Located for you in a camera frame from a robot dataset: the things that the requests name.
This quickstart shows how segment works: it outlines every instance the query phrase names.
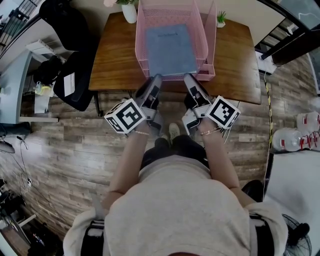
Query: table leg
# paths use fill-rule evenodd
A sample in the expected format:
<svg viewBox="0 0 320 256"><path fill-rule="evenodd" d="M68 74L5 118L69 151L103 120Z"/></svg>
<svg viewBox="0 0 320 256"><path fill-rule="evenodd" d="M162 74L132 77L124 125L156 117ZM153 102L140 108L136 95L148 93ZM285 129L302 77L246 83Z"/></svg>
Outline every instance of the table leg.
<svg viewBox="0 0 320 256"><path fill-rule="evenodd" d="M58 118L20 116L19 122L58 123Z"/></svg>
<svg viewBox="0 0 320 256"><path fill-rule="evenodd" d="M23 226L23 225L25 225L25 224L27 224L28 222L30 222L30 221L32 221L33 219L35 219L37 217L37 215L32 215L31 217L29 217L29 218L27 218L27 219L25 219L24 221L22 221L21 223L19 223L19 226L20 226L20 228Z"/></svg>
<svg viewBox="0 0 320 256"><path fill-rule="evenodd" d="M98 114L98 117L102 117L104 115L104 112L99 108L99 97L98 97L97 91L93 92L93 97L94 97L96 113Z"/></svg>

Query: white vase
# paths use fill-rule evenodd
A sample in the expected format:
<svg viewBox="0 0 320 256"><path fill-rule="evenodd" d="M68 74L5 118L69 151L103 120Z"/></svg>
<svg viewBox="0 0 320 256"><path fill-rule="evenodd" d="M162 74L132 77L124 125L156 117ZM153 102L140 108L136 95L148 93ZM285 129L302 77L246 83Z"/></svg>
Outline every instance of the white vase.
<svg viewBox="0 0 320 256"><path fill-rule="evenodd" d="M216 22L216 27L217 28L223 28L224 26L226 25L226 23L225 22Z"/></svg>
<svg viewBox="0 0 320 256"><path fill-rule="evenodd" d="M128 23L135 23L137 21L137 10L134 4L122 4L122 12Z"/></svg>

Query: pink wire mesh tray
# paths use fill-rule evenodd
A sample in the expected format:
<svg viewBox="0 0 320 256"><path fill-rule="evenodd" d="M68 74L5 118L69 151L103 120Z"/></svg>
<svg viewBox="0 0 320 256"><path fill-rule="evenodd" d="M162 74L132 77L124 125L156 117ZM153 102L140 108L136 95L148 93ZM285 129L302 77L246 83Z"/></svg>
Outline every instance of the pink wire mesh tray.
<svg viewBox="0 0 320 256"><path fill-rule="evenodd" d="M209 81L215 76L214 54L216 44L217 11L214 2L208 15L200 16L195 0L184 0L184 4L174 4L173 0L140 0L135 36L135 55L146 78L149 75L149 62L146 49L146 29L186 24L197 63L198 80ZM183 80L183 75L164 76L163 80Z"/></svg>

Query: white sneaker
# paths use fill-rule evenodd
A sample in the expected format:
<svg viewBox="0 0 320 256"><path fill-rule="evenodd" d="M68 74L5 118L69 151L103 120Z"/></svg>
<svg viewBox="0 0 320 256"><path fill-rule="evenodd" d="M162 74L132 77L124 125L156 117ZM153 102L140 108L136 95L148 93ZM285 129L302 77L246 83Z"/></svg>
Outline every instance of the white sneaker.
<svg viewBox="0 0 320 256"><path fill-rule="evenodd" d="M170 134L171 143L172 143L172 141L174 140L175 137L180 135L179 126L175 122L170 123L170 125L169 125L169 134Z"/></svg>

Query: backpack strap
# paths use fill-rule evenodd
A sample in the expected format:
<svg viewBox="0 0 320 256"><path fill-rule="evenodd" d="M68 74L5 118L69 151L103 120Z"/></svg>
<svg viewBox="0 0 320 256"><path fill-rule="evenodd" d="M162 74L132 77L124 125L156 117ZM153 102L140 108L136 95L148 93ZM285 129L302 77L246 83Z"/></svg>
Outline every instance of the backpack strap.
<svg viewBox="0 0 320 256"><path fill-rule="evenodd" d="M274 239L268 223L260 215L250 214L250 256L275 255Z"/></svg>
<svg viewBox="0 0 320 256"><path fill-rule="evenodd" d="M81 256L98 255L102 256L104 251L104 229L105 220L93 220L86 229L82 246Z"/></svg>
<svg viewBox="0 0 320 256"><path fill-rule="evenodd" d="M105 241L105 212L98 196L91 194L91 198L96 220L91 221L85 231L81 246L81 256L90 256L92 254L102 256Z"/></svg>

